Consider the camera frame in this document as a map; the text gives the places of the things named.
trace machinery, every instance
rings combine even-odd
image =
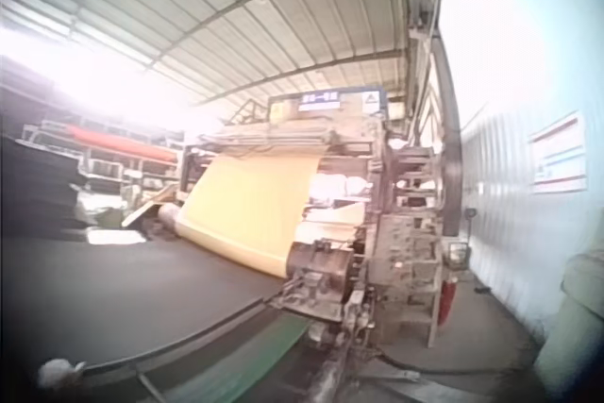
[[[267,146],[322,145],[327,152],[319,173],[367,181],[362,223],[346,239],[326,233],[294,242],[288,279],[270,301],[314,320],[310,336],[335,346],[335,357],[311,392],[316,401],[327,401],[326,386],[335,392],[345,358],[366,358],[370,345],[391,341],[401,325],[425,325],[428,346],[434,343],[443,267],[439,157],[430,148],[389,146],[400,138],[388,128],[380,89],[275,97],[262,113],[186,146],[176,199],[184,201],[213,157],[226,149],[244,154]],[[165,205],[159,218],[173,226],[176,212]]]

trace white sign on wall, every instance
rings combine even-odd
[[[379,111],[379,92],[362,92],[362,112],[376,113]]]
[[[578,112],[534,134],[534,193],[568,193],[587,188],[585,134]]]

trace conveyor belt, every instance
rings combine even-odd
[[[3,241],[3,343],[29,370],[118,361],[220,322],[281,281],[184,241]]]

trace red pipe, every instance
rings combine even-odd
[[[113,136],[102,132],[89,131],[77,126],[67,125],[67,130],[78,142],[91,146],[100,146],[109,150],[121,151],[130,155],[161,160],[163,162],[176,162],[176,152],[159,146],[147,145],[127,139],[125,137]]]

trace corrugated wall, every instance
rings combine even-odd
[[[604,208],[604,0],[442,0],[461,117],[464,206],[478,209],[471,266],[538,337],[568,259]],[[533,193],[531,135],[584,119],[587,189]]]

